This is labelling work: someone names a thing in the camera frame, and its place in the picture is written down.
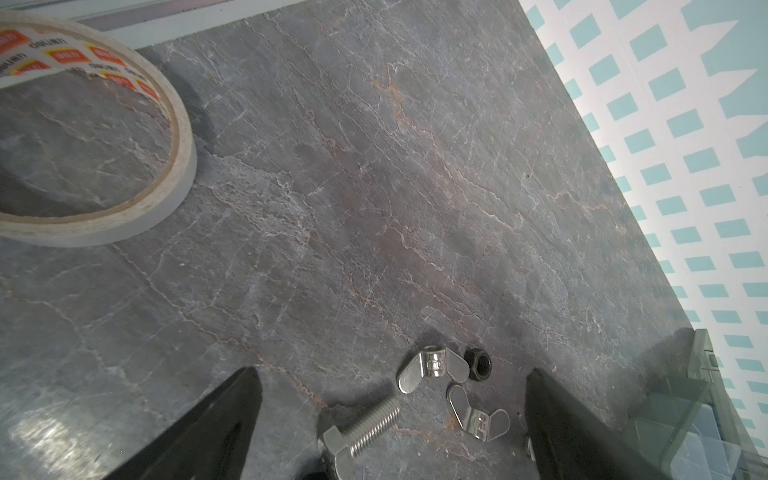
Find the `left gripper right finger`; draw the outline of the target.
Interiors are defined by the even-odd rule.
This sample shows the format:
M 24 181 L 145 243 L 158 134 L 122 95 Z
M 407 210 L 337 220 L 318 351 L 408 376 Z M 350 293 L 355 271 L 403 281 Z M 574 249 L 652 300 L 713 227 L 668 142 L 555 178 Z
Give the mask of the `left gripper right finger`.
M 666 479 L 547 371 L 526 377 L 525 420 L 542 479 Z

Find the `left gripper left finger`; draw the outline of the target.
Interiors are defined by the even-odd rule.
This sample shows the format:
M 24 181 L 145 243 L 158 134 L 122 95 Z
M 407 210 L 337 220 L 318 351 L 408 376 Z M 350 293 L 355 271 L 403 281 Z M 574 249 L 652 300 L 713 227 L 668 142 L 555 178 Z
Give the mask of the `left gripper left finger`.
M 253 367 L 236 370 L 109 479 L 239 479 L 262 401 Z

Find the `silver hex bolt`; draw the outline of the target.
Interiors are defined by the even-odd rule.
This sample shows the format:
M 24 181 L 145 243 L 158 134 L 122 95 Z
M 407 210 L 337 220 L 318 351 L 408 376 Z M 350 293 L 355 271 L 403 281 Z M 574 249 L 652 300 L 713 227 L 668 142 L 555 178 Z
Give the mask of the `silver hex bolt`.
M 318 438 L 329 479 L 353 479 L 354 459 L 386 433 L 402 412 L 400 401 L 390 396 L 368 409 L 345 428 L 332 425 Z

